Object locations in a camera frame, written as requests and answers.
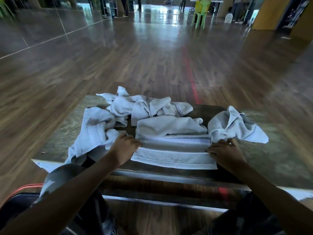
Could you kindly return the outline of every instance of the folded towel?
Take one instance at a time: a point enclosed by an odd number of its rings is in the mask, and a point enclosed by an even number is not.
[[[117,95],[110,93],[96,94],[106,99],[110,111],[117,122],[127,126],[127,118],[131,115],[131,125],[137,126],[141,119],[153,116],[170,115],[182,117],[193,110],[187,102],[171,102],[170,97],[163,99],[149,98],[144,95],[130,96],[124,87],[119,86]]]
[[[250,142],[268,142],[268,136],[263,130],[244,113],[239,113],[232,106],[218,113],[209,121],[208,134],[211,143],[228,138],[238,138]]]
[[[142,146],[131,160],[178,169],[217,169],[205,150],[210,138],[201,118],[157,116],[139,120],[136,138]]]
[[[114,126],[115,117],[109,111],[98,107],[86,108],[80,133],[74,144],[69,147],[65,163],[82,164],[85,154],[98,146],[109,149],[120,134],[113,129]]]

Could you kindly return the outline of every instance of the forearm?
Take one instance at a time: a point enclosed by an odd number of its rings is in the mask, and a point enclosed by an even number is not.
[[[242,164],[234,175],[245,183],[276,215],[287,234],[306,234],[312,229],[313,212],[286,191],[277,188],[248,164]]]
[[[118,166],[116,157],[107,154],[10,221],[0,234],[60,234],[104,178]]]

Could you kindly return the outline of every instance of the red cable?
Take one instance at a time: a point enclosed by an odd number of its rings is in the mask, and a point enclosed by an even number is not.
[[[19,191],[23,189],[39,188],[39,187],[42,187],[43,185],[44,185],[43,183],[37,183],[37,184],[28,184],[28,185],[21,186],[20,188],[16,189],[13,193],[11,193],[10,196],[4,201],[4,203],[2,203],[2,205],[4,205],[10,198],[12,198],[16,193],[18,193]]]

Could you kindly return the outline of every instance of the person's right arm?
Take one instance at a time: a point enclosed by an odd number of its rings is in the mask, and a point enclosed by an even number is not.
[[[235,175],[255,193],[274,214],[286,234],[313,234],[313,211],[286,191],[271,184],[245,160],[235,139],[220,140],[208,152],[216,162]]]

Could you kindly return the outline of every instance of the person's left arm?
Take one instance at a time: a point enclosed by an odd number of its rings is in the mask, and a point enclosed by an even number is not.
[[[100,183],[128,161],[139,146],[137,139],[121,134],[101,160],[18,215],[0,231],[0,235],[60,234]]]

